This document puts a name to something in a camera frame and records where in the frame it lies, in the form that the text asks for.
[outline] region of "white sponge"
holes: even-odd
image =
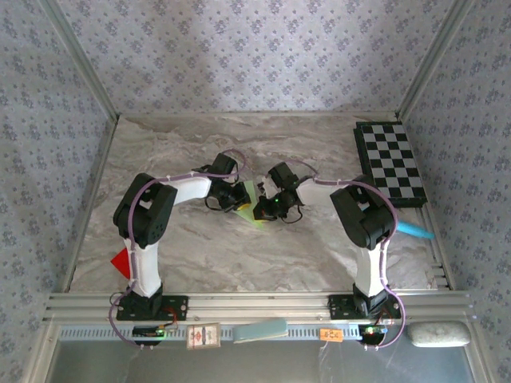
[[[462,322],[419,322],[407,326],[417,347],[462,347],[470,343],[470,330]]]

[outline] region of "metal frame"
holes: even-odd
[[[90,63],[87,54],[81,47],[77,36],[73,32],[73,28],[65,18],[64,12],[57,4],[56,0],[41,0],[42,9],[46,12],[48,19],[53,24],[53,27],[60,36],[62,42],[67,48],[69,54],[73,58],[74,64],[80,71],[84,82],[89,86],[91,92],[96,97],[97,102],[109,118],[110,122],[117,121],[117,112],[113,106],[112,101],[105,87],[101,83],[94,67]]]
[[[425,227],[427,231],[435,234],[440,232],[434,221],[433,212],[431,211],[429,203],[426,203],[420,209],[416,209],[416,212],[420,224]],[[439,290],[455,290],[452,272],[448,262],[446,261],[446,257],[444,256],[445,251],[443,250],[442,241],[440,241],[438,236],[435,235],[433,239],[427,241],[427,246],[428,253],[434,261],[434,263],[431,263],[431,269],[434,273],[436,288]]]
[[[122,116],[131,121],[137,122],[137,120],[144,120],[149,118],[160,119],[160,118],[189,118],[189,117],[203,117],[203,118],[215,118],[215,117],[223,117],[223,116],[233,116],[233,117],[250,117],[250,116],[283,116],[283,117],[307,117],[307,116],[331,116],[331,117],[353,117],[358,118],[364,121],[396,121],[396,112],[394,110],[381,110],[381,111],[363,111],[363,110],[353,110],[346,112],[336,112],[331,110],[319,110],[315,112],[309,111],[269,111],[269,110],[261,110],[258,112],[206,112],[206,113],[193,113],[193,112],[185,112],[169,115],[168,113],[151,113],[150,115],[143,113],[127,113]]]
[[[465,291],[399,290],[406,306],[406,320],[413,322],[456,321],[470,329],[472,341],[465,347],[472,374],[477,382],[493,382],[484,339],[478,324],[470,295]],[[327,292],[273,292],[273,293],[196,293],[188,294],[188,320],[182,325],[218,322],[237,325],[259,322],[269,318],[285,318],[293,325],[339,326],[367,324],[369,320],[330,320]],[[44,382],[57,340],[69,326],[104,329],[108,324],[109,294],[52,294],[43,314],[43,331],[35,344],[23,379],[27,383]],[[118,322],[129,329],[138,324],[155,322]]]
[[[418,68],[398,107],[399,119],[405,121],[421,98],[431,76],[449,48],[474,0],[454,0],[437,34]]]
[[[85,214],[81,221],[81,225],[78,229],[78,237],[77,241],[74,243],[73,250],[71,251],[69,257],[69,265],[67,266],[67,271],[65,273],[65,277],[62,280],[60,285],[60,291],[69,291],[71,286],[71,282],[73,281],[74,271],[76,270],[76,265],[78,261],[78,255],[80,254],[81,245],[83,244],[83,240],[85,238],[85,232],[87,231],[87,226],[89,225],[90,216],[93,212],[94,201],[96,200],[97,190],[99,189],[99,185],[101,183],[101,178],[103,176],[103,171],[105,170],[106,160],[108,159],[110,153],[110,147],[113,142],[113,135],[117,129],[117,121],[108,122],[107,133],[105,137],[102,139],[100,146],[104,146],[105,150],[101,154],[101,158],[99,160],[99,164],[97,166],[97,176],[94,180],[94,184],[92,186],[92,190],[90,192],[89,201],[87,203],[87,207],[85,208]]]
[[[172,326],[170,330],[166,331],[166,335],[161,339],[162,342],[168,341],[186,341],[186,330],[191,325],[178,325]],[[286,336],[272,338],[275,341],[318,341],[319,331],[323,325],[288,325]],[[220,340],[222,342],[234,341],[234,328],[236,325],[221,325],[220,326]],[[359,332],[357,324],[336,324],[335,328],[343,332],[343,339],[346,340],[362,340],[362,335]],[[117,329],[121,334],[128,339],[138,340],[147,339],[153,341],[154,338],[147,337],[133,337],[133,325],[119,325]],[[59,339],[65,341],[118,341],[119,337],[112,330],[110,325],[63,325]]]

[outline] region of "aluminum rail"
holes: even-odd
[[[465,291],[397,290],[406,307],[408,322],[476,319]],[[243,324],[268,318],[285,318],[290,324],[369,323],[363,320],[330,320],[328,295],[333,292],[194,293],[189,296],[186,322]],[[43,322],[52,324],[105,324],[110,294],[52,294]]]

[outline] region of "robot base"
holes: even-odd
[[[330,319],[365,319],[377,318],[380,314],[383,319],[390,316],[393,319],[401,318],[398,301],[386,291],[374,297],[366,297],[357,287],[353,286],[353,294],[336,294],[328,296]]]
[[[151,298],[131,292],[119,302],[118,321],[185,321],[188,311],[186,295],[163,295],[163,287]]]

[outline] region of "light blue object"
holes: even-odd
[[[434,234],[430,233],[426,229],[423,229],[420,226],[413,225],[412,223],[399,221],[398,222],[398,231],[405,234],[413,235],[414,237],[419,238],[427,238],[427,239],[433,239]]]
[[[232,330],[234,343],[261,341],[287,336],[287,322],[279,318],[253,325],[237,326]]]

